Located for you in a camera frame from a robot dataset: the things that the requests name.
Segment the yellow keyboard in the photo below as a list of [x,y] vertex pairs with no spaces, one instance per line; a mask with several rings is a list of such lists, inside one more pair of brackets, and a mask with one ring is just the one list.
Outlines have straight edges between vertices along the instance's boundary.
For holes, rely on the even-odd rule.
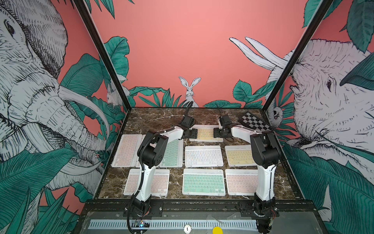
[[218,125],[194,125],[193,129],[197,129],[197,138],[190,138],[193,142],[223,142],[223,138],[214,138],[213,130],[218,128]]
[[251,145],[225,146],[228,164],[230,167],[256,166]]

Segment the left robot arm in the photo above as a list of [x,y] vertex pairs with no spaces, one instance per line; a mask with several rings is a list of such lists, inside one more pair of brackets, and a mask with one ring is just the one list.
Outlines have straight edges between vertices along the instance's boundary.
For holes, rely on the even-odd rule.
[[133,208],[138,216],[146,216],[151,211],[152,182],[157,166],[164,158],[167,144],[174,140],[197,138],[193,128],[195,119],[183,115],[181,122],[162,131],[149,130],[142,141],[138,152],[140,174],[137,189],[131,196],[128,209]]

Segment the white keyboard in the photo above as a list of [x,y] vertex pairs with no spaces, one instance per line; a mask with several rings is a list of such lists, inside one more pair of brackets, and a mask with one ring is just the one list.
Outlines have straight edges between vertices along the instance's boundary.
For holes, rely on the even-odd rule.
[[219,145],[186,146],[185,167],[222,167],[224,165],[222,150]]

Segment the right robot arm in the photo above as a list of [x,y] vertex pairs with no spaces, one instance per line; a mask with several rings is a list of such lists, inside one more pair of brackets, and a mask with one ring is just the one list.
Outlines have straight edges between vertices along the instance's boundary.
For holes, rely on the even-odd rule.
[[254,194],[253,212],[258,217],[277,216],[275,210],[274,176],[281,149],[270,131],[259,132],[243,125],[234,125],[228,115],[218,118],[219,127],[213,129],[215,138],[239,138],[250,143],[252,157],[258,168],[258,185]]

